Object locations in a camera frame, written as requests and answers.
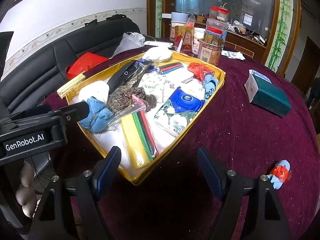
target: screw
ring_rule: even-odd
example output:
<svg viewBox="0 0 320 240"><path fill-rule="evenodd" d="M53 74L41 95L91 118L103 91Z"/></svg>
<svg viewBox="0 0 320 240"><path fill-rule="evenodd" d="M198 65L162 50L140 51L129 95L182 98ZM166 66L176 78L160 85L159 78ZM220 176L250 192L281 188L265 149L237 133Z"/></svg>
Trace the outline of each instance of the screw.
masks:
<svg viewBox="0 0 320 240"><path fill-rule="evenodd" d="M59 180L59 176L57 176L57 175L54 175L52 178L51 178L51 181L53 181L53 182L56 182L56 181L58 181Z"/></svg>
<svg viewBox="0 0 320 240"><path fill-rule="evenodd" d="M227 174L231 177L235 176L236 175L236 172L234 170L228 170L227 171Z"/></svg>
<svg viewBox="0 0 320 240"><path fill-rule="evenodd" d="M92 171L86 170L83 172L83 176L89 177L92 174Z"/></svg>
<svg viewBox="0 0 320 240"><path fill-rule="evenodd" d="M262 174L262 175L260 176L260 179L262 179L263 181L267 181L267 180L268 180L268 177L267 177L266 175Z"/></svg>

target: green bamboo painting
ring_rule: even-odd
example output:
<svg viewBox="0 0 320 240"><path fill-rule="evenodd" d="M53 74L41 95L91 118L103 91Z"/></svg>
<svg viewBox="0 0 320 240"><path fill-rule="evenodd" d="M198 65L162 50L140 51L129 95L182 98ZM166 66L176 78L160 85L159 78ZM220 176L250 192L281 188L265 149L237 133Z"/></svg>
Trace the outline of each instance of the green bamboo painting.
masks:
<svg viewBox="0 0 320 240"><path fill-rule="evenodd" d="M288 42L288 33L290 33L292 22L292 0L281 0L279 8L279 18L277 23L276 40L271 48L272 52L267 61L267 67L276 72L278 66L275 63L282 58L283 52Z"/></svg>
<svg viewBox="0 0 320 240"><path fill-rule="evenodd" d="M161 35L162 0L156 0L156 38Z"/></svg>

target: maroon tablecloth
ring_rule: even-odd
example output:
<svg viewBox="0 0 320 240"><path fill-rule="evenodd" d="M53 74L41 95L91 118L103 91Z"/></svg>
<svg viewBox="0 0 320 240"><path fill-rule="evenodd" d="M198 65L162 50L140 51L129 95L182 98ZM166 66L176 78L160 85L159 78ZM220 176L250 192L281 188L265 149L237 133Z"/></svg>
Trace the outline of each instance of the maroon tablecloth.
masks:
<svg viewBox="0 0 320 240"><path fill-rule="evenodd" d="M298 239L311 223L319 197L320 161L316 132L303 99L289 82L252 59L221 57L218 67L227 73L224 86L177 147L137 187L117 174L110 193L100 200L116 240L205 239L220 202L197 165L196 152L202 145L244 176L258 177L279 160L288 160L292 179L277 193L292 239ZM286 93L292 105L286 117L249 103L244 89L249 69L268 76ZM55 94L46 101L54 108L65 104ZM51 152L55 169L63 177L92 168L101 158L76 125L68 128L67 136L68 145ZM244 199L233 239L240 237L246 203Z"/></svg>

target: blue tissue packaging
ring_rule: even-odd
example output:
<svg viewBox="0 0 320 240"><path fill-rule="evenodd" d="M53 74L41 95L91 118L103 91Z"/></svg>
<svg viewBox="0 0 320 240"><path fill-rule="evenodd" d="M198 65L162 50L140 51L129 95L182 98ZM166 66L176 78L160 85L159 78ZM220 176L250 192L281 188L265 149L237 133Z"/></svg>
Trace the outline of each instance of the blue tissue packaging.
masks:
<svg viewBox="0 0 320 240"><path fill-rule="evenodd" d="M199 100L178 87L154 117L155 123L177 137L192 121L205 101Z"/></svg>
<svg viewBox="0 0 320 240"><path fill-rule="evenodd" d="M249 74L244 87L250 103L254 105L267 109L280 117L285 117L291 110L286 94L265 79Z"/></svg>

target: red lid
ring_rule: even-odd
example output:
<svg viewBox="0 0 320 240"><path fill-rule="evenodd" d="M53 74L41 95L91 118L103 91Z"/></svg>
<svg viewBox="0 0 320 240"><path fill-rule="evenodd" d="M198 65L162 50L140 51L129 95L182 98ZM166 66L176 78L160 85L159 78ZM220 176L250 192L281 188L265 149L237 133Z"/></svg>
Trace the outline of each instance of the red lid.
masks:
<svg viewBox="0 0 320 240"><path fill-rule="evenodd" d="M222 35L222 34L223 34L223 31L222 31L222 30L217 29L217 28L215 28L215 27L207 26L207 30L208 30L209 32L217 33L217 34L219 34L219 35Z"/></svg>
<svg viewBox="0 0 320 240"><path fill-rule="evenodd" d="M229 14L229 11L227 9L216 7L216 6L210 6L210 10L219 11L219 12L223 12L225 14Z"/></svg>

